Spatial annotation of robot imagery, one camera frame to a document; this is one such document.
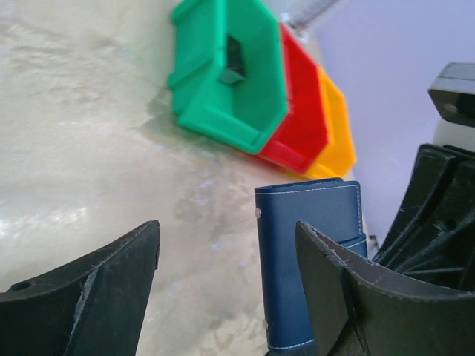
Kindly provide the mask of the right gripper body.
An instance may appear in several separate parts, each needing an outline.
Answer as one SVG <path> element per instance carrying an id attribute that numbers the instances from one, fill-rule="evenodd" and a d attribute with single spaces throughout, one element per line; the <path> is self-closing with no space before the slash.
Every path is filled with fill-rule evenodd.
<path id="1" fill-rule="evenodd" d="M 452 289 L 474 288 L 474 153 L 419 147 L 402 204 L 374 262 Z"/>

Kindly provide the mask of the blue card holder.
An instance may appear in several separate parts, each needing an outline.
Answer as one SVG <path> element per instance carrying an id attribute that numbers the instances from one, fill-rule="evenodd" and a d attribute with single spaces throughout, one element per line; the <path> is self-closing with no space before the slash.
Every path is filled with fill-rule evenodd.
<path id="1" fill-rule="evenodd" d="M 315 355 L 315 339 L 295 248 L 295 227 L 309 223 L 367 256 L 361 188 L 335 177 L 255 189 L 268 355 Z"/>

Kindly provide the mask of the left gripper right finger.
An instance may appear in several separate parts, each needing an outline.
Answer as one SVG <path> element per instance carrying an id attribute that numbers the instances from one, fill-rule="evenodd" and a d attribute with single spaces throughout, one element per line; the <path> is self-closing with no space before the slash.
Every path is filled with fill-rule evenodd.
<path id="1" fill-rule="evenodd" d="M 297 222 L 319 355 L 473 355 L 474 293 L 407 277 Z"/>

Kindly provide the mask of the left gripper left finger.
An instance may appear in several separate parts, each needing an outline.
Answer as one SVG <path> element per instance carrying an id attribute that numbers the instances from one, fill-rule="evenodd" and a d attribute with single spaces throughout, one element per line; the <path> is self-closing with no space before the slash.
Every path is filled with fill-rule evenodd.
<path id="1" fill-rule="evenodd" d="M 1 293 L 2 355 L 135 355 L 160 254 L 151 220 Z"/>

